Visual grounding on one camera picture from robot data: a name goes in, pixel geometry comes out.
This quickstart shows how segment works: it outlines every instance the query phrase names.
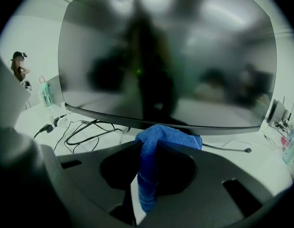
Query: white wall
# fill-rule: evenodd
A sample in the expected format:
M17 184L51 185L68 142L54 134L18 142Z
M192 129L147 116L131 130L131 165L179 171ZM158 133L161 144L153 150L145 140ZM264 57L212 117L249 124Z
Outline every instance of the white wall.
M25 0L0 36L0 57L6 66L15 51L28 55L24 66L31 70L26 79L32 85L32 106L39 103L39 77L58 75L59 34L67 5L63 0Z
M283 101L289 111L294 102L294 30L273 0L254 0L270 17L276 40L277 74L272 98Z

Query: long hair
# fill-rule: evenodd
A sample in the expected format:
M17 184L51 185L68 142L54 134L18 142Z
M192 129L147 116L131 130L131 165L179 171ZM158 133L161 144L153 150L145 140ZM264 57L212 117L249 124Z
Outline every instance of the long hair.
M11 69L13 70L15 77L21 82L23 80L23 76L21 75L20 67L18 67L18 68L16 67L15 60L16 60L16 58L14 58L12 61Z

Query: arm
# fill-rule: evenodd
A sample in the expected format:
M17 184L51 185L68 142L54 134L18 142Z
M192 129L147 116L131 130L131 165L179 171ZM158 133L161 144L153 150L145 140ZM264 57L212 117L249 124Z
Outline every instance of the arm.
M30 73L31 72L31 70L29 70L28 68L26 68L26 67L20 67L23 71L22 71L22 73L25 75L25 74L28 74L28 73Z

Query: plug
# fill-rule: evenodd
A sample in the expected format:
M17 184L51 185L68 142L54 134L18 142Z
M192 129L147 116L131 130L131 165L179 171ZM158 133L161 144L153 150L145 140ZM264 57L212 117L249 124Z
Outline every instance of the plug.
M41 129L40 129L40 132L44 132L46 131L47 133L50 133L53 131L53 126L51 124L46 124L44 125Z
M61 116L59 116L59 117L56 117L56 118L54 119L54 126L57 127L57 126L58 126L58 120L59 120L60 118L65 117L66 115L67 115L67 114L64 114L64 115L61 115Z
M251 148L247 148L247 149L244 150L244 152L245 153L250 153L250 152L252 152L252 150L251 150Z

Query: cable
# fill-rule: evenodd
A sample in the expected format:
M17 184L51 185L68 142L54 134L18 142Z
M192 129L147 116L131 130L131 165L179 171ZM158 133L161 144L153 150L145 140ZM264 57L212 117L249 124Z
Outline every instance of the cable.
M110 125L112 125L112 127L113 127L113 130L115 129L115 127L114 127L114 125L112 124L112 123L106 123L106 122L101 122L101 121L99 121L99 122L97 122L98 124L99 123L105 123L105 124L110 124ZM98 126L96 123L94 124L95 126L97 126L97 127L99 127L100 129L102 129L102 130L104 130L104 131L106 131L106 132L109 132L109 131L111 131L111 130L106 130L106 129L104 129L104 128L102 128L101 126Z
M67 129L65 130L65 132L63 133L63 135L62 135L62 137L58 140L58 142L56 143L56 145L55 145L55 147L54 147L54 152L55 152L55 150L56 150L56 147L57 147L57 145L58 145L58 143L60 142L60 140L62 140L63 139L63 137L65 136L65 134L66 134L66 131L69 129L69 127L70 127L70 125L71 125L71 123L77 123L77 122L80 122L80 121L85 121L85 120L78 120L78 121L75 121L75 122L70 122L69 123L69 126L67 127Z
M79 126L73 131L73 133L74 133L78 128L80 128L83 124L85 124L85 123L82 123L81 125L79 125ZM77 146L79 146L79 144L76 145L75 148L74 148L72 151L71 151L67 146L66 146L66 148L67 148L68 150L70 150L72 154L74 154L74 150L76 149Z
M64 145L65 145L65 147L71 152L71 154L73 154L73 152L72 152L72 150L71 149L69 149L67 146L66 146L66 143L64 142L63 143Z
M203 145L203 146L206 146L206 147L209 147L209 148L216 149L216 150L236 151L236 152L245 152L245 153L250 153L250 152L252 152L252 150L251 150L250 148L247 148L247 149L245 149L245 150L234 150L234 149L223 149L223 148L218 148L218 147L215 147L215 146L212 146L212 145L206 144L206 143L203 143L202 145Z
M85 123L82 123L81 125L79 125L79 126L77 127L77 129L78 129L80 126L82 126L83 124L86 124L86 123L89 123L89 122L86 121ZM75 149L76 149L78 146L79 146L79 144L75 146L75 148L74 148L73 151L72 151L72 154L74 154L74 151L75 151Z
M292 129L290 127L290 125L288 123L286 123L286 121L282 121L282 120L279 120L278 121L278 124L276 125L276 127L278 126L279 127L279 123L282 122L283 124L283 127L280 126L280 128L284 131L284 132L287 132L288 135L291 133Z
M36 134L35 134L35 136L33 137L33 138L36 138L36 136L38 135L38 134L40 134L41 133L41 131L39 130Z
M226 142L225 144L223 144L223 146L221 146L221 148L224 148L225 146L227 146L229 143L232 143L232 142L240 142L240 143L246 143L246 144L248 144L248 145L252 145L252 144L249 143L249 142L235 139L235 140L231 140L231 141Z
M34 135L34 138L36 138L36 136L44 131L47 131L47 133L50 133L53 131L53 126L51 124L45 124L42 128L39 129L39 131Z
M289 117L288 117L288 121L289 121L289 120L290 120L290 118L291 118L291 115L292 115L292 113L293 113L293 109L294 109L294 102L293 102L292 111L291 111L291 113L290 113L290 115L289 115Z
M94 148L91 151L94 151L94 149L96 148L96 146L98 145L98 142L95 144Z
M275 127L272 127L272 126L270 126L271 128L274 128L274 129L276 129L277 130L277 132L279 132L284 138L287 138L287 137L285 137L277 128L275 128Z
M69 142L69 140L70 140L74 135L78 134L80 131L84 130L85 128L87 128L87 127L89 127L90 125L95 124L95 123L100 123L100 121L98 122L97 120L93 120L93 121L89 122L86 126L84 126L84 127L82 127L81 129L75 131L74 133L72 133L72 134L66 139L66 143L67 143L68 145L78 145L78 144L81 144L81 143L87 142L87 141L89 141L89 140L91 140L91 139L94 139L94 138L97 138L97 137L99 137L99 136L102 136L102 135L104 135L104 134L114 132L114 131L121 131L121 132L124 132L123 130L121 130L121 129L119 129L119 128L114 128L113 130L110 130L110 131L106 131L106 132L104 132L104 133L97 134L97 135L95 135L95 136L89 137L89 138L84 139L84 140L79 141L79 142L71 142L71 143Z

